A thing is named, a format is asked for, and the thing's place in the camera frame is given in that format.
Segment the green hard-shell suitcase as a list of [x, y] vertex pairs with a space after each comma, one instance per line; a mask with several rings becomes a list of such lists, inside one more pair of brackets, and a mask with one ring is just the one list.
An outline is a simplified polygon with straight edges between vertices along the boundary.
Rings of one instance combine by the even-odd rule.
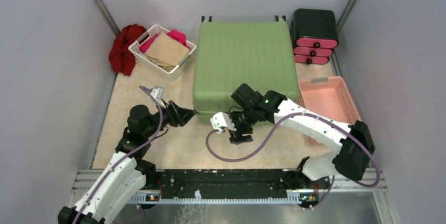
[[228, 111], [231, 94], [243, 83], [265, 94], [277, 91], [296, 101], [298, 74], [287, 23], [204, 21], [199, 28], [192, 104], [197, 119]]

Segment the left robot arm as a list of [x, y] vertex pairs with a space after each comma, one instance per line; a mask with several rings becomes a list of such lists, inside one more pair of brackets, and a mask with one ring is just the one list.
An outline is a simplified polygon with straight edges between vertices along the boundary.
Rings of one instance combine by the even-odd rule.
[[113, 223], [137, 191], [157, 184], [155, 164], [143, 159], [151, 142], [164, 127], [182, 127], [195, 114], [173, 101], [159, 104], [155, 114], [134, 106], [108, 166], [74, 206], [60, 210], [58, 223]]

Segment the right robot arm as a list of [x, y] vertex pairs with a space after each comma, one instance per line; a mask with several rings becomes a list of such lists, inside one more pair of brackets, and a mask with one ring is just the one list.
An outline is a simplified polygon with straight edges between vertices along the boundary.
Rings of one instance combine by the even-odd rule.
[[328, 153], [301, 162], [296, 181], [302, 188], [310, 188], [318, 179], [337, 174], [361, 184], [369, 163], [375, 163], [372, 136], [368, 125], [362, 121], [353, 124], [336, 121], [274, 90], [262, 95], [247, 84], [241, 84], [231, 97], [241, 110], [219, 113], [213, 118], [219, 120], [214, 123], [215, 129], [229, 130], [233, 144], [252, 141], [253, 126], [258, 122], [270, 122], [274, 128], [289, 127], [330, 149]]

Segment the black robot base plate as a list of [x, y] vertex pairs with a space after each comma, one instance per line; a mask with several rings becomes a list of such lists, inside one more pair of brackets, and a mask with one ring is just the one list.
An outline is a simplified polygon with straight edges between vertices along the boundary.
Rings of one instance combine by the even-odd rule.
[[298, 189], [327, 189], [327, 177], [311, 181], [285, 169], [165, 169], [158, 170], [146, 189], [161, 191], [162, 199], [284, 199]]

